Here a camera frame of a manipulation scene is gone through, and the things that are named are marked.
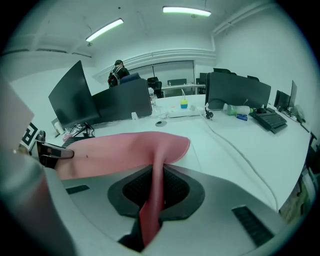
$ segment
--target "black keyboard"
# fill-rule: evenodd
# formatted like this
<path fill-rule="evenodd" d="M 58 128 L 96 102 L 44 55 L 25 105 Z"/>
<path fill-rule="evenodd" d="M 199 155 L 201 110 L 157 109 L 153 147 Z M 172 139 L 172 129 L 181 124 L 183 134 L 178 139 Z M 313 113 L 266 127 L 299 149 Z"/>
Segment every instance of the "black keyboard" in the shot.
<path fill-rule="evenodd" d="M 256 111 L 250 114 L 267 130 L 272 131 L 274 134 L 280 132 L 287 127 L 287 120 L 276 112 L 267 111 L 266 113 L 259 114 Z"/>
<path fill-rule="evenodd" d="M 82 141 L 82 140 L 85 140 L 85 139 L 89 139 L 88 137 L 71 137 L 71 138 L 68 138 L 62 145 L 62 148 L 66 148 L 68 147 L 70 144 L 74 143 L 74 142 L 77 142 L 77 141 Z"/>

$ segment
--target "ceiling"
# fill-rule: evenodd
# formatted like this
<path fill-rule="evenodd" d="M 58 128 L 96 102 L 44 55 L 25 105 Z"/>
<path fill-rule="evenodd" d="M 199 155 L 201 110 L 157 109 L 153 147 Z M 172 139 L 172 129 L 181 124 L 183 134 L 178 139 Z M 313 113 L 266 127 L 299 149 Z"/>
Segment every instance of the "ceiling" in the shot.
<path fill-rule="evenodd" d="M 180 33 L 211 33 L 239 9 L 257 0 L 43 0 L 21 21 L 3 53 L 54 50 L 86 56 L 134 38 Z M 163 6 L 211 11 L 211 16 L 163 13 Z M 100 35 L 89 47 L 86 38 L 122 18 L 124 24 Z"/>

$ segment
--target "white desk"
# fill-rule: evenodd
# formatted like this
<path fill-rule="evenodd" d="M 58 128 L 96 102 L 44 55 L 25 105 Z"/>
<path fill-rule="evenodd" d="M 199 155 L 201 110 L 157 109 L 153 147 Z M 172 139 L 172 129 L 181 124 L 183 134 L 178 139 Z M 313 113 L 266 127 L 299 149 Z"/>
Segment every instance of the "white desk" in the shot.
<path fill-rule="evenodd" d="M 183 89 L 183 88 L 194 88 L 194 94 L 198 94 L 197 88 L 205 88 L 205 84 L 193 84 L 193 83 L 186 83 L 181 85 L 172 85 L 172 86 L 162 86 L 161 91 L 163 92 L 163 97 L 166 97 L 167 90 L 174 90 L 174 89 Z"/>
<path fill-rule="evenodd" d="M 186 99 L 189 105 L 203 106 L 205 95 L 187 95 Z M 155 126 L 160 120 L 156 116 L 172 106 L 179 107 L 180 100 L 180 96 L 157 99 L 157 111 L 147 118 L 95 125 L 95 136 L 158 131 L 188 137 L 190 148 L 175 165 L 232 181 L 275 208 L 274 198 L 265 184 L 232 147 L 212 133 L 200 116 L 166 119 L 165 126 Z M 250 116 L 248 121 L 243 121 L 215 111 L 213 121 L 206 121 L 250 160 L 272 188 L 279 208 L 298 181 L 310 138 L 299 123 L 282 116 L 287 120 L 288 127 L 277 134 L 266 131 Z M 48 138 L 47 142 L 57 146 L 63 144 L 61 136 Z"/>

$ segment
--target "black jacket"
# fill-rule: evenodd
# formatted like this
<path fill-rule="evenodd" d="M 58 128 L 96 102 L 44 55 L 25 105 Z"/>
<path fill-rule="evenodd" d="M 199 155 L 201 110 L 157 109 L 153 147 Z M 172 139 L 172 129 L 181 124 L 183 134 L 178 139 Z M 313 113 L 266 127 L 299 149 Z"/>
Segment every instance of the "black jacket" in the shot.
<path fill-rule="evenodd" d="M 119 68 L 119 67 L 115 66 L 113 68 L 112 72 L 116 72 L 117 68 Z M 120 70 L 117 72 L 117 74 L 119 75 L 120 79 L 130 75 L 128 69 L 126 69 L 125 67 L 120 68 Z"/>

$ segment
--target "pink cloth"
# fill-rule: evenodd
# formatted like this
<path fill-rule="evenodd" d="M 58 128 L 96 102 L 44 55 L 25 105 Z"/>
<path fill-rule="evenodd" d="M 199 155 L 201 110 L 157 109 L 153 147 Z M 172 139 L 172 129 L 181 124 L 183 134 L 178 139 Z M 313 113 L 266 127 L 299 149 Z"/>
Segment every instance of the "pink cloth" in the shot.
<path fill-rule="evenodd" d="M 163 164 L 181 159 L 190 146 L 186 137 L 147 131 L 96 137 L 74 142 L 71 159 L 60 159 L 55 169 L 62 180 L 77 179 L 125 171 L 142 165 L 153 165 L 148 200 L 142 207 L 140 225 L 147 246 L 159 231 L 159 213 L 164 208 Z"/>

